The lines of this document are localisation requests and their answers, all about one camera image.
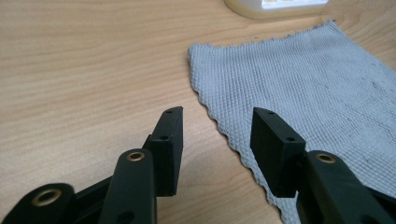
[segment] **light wood surface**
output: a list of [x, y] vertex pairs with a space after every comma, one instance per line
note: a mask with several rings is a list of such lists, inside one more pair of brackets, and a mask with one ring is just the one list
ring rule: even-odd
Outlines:
[[329, 18], [396, 68], [396, 1], [331, 0], [322, 15], [240, 17], [221, 0], [0, 1], [0, 220], [30, 190], [80, 191], [184, 107], [184, 152], [159, 223], [280, 223], [190, 84], [193, 43], [284, 37]]

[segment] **gray cloth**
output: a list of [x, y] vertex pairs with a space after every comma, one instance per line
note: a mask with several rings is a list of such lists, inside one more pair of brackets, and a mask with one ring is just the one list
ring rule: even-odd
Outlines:
[[[189, 59], [199, 101], [260, 185], [268, 189], [249, 148], [254, 106], [275, 111], [307, 151], [338, 155], [364, 185], [396, 198], [396, 72], [332, 21], [238, 47], [194, 44]], [[300, 222], [295, 199], [267, 197], [285, 223]]]

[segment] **cloth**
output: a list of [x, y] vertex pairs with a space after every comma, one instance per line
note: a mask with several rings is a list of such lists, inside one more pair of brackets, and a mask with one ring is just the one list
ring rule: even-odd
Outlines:
[[282, 39], [238, 47], [194, 44], [191, 84], [284, 223], [300, 223], [295, 199], [278, 199], [249, 148], [253, 107], [275, 111], [307, 142], [342, 158], [370, 188], [396, 198], [396, 72], [333, 21]]

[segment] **washcloth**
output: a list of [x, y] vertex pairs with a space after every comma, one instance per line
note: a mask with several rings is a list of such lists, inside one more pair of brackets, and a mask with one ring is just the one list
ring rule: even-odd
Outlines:
[[189, 60], [199, 101], [284, 223], [300, 223], [296, 200], [274, 197], [255, 161], [254, 106], [275, 111], [305, 139], [307, 151], [339, 156], [363, 185], [396, 198], [396, 71], [333, 21], [237, 47], [194, 44]]

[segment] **tabletop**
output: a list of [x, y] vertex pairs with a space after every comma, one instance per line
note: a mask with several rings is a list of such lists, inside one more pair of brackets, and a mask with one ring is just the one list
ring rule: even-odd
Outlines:
[[328, 19], [396, 68], [396, 1], [330, 0], [320, 15], [255, 21], [222, 0], [0, 2], [0, 220], [26, 193], [112, 175], [161, 113], [184, 107], [175, 197], [159, 223], [280, 223], [191, 88], [187, 49], [280, 38]]

